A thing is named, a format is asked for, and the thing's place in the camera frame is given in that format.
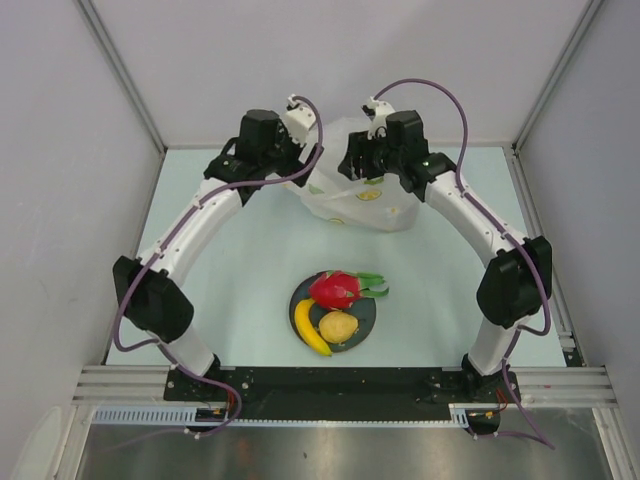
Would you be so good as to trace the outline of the dark blue ceramic plate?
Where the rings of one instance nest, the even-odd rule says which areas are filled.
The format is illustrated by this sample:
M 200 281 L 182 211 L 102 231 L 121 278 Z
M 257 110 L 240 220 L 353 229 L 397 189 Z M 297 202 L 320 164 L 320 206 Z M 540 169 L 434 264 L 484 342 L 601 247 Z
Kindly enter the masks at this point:
M 331 357 L 361 344 L 373 330 L 379 297 L 388 294 L 379 274 L 328 270 L 302 281 L 289 301 L 296 336 L 316 354 Z

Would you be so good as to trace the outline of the yellow fake pear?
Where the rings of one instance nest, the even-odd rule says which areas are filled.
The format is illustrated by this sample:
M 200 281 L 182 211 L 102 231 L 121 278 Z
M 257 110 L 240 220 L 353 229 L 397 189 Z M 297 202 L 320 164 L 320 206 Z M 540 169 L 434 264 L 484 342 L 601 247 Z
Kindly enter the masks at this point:
M 349 340 L 359 328 L 358 319 L 342 311 L 332 311 L 319 321 L 321 337 L 328 343 L 341 344 Z

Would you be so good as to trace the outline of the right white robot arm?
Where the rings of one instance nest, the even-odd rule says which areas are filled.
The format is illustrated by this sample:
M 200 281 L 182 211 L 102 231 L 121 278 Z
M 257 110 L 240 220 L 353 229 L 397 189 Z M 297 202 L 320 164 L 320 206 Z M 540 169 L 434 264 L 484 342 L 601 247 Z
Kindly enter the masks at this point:
M 349 135 L 338 171 L 350 180 L 398 177 L 401 187 L 441 214 L 469 243 L 485 273 L 476 292 L 483 315 L 476 340 L 463 357 L 463 393 L 484 401 L 529 319 L 544 316 L 538 335 L 551 328 L 552 247 L 529 238 L 499 218 L 465 182 L 460 163 L 430 150 L 420 115 L 383 102 L 364 107 L 369 127 Z

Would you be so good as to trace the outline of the white printed plastic bag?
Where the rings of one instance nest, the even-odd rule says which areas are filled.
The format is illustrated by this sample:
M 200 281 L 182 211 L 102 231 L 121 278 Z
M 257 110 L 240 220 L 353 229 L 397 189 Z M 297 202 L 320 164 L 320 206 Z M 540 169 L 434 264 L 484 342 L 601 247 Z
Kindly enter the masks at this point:
M 404 191 L 396 176 L 349 180 L 338 172 L 348 135 L 367 127 L 363 118 L 329 123 L 324 127 L 324 152 L 306 184 L 299 187 L 288 182 L 285 187 L 321 219 L 384 232 L 408 230 L 416 221 L 420 203 Z

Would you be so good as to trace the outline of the yellow fake lemon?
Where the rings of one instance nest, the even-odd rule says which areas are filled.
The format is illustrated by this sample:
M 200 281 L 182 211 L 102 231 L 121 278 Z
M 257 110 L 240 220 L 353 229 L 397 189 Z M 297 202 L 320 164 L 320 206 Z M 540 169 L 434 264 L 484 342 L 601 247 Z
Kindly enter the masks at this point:
M 311 323 L 310 311 L 315 304 L 313 299 L 300 301 L 294 310 L 294 322 L 302 340 L 316 353 L 330 357 L 332 351 L 326 341 L 315 330 Z

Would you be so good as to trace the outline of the red fake dragon fruit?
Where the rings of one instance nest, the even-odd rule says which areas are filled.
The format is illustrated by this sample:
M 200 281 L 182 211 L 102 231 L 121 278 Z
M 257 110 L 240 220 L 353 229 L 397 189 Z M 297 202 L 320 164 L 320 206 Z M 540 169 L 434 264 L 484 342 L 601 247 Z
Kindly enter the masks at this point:
M 385 297 L 389 290 L 381 274 L 328 270 L 311 284 L 308 292 L 315 303 L 325 309 L 345 310 L 361 299 Z

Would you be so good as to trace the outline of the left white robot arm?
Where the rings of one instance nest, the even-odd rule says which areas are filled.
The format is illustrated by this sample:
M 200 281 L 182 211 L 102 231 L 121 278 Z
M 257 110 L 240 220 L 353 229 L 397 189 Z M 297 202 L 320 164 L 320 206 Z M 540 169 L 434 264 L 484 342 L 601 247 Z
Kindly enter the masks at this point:
M 113 265 L 118 310 L 112 328 L 117 350 L 127 353 L 119 333 L 123 319 L 147 334 L 138 345 L 154 345 L 186 377 L 197 398 L 214 397 L 221 387 L 216 354 L 193 326 L 194 307 L 182 290 L 186 277 L 220 227 L 266 185 L 303 185 L 323 153 L 320 115 L 312 102 L 292 96 L 286 110 L 251 109 L 239 133 L 210 161 L 194 196 L 169 229 L 136 258 Z

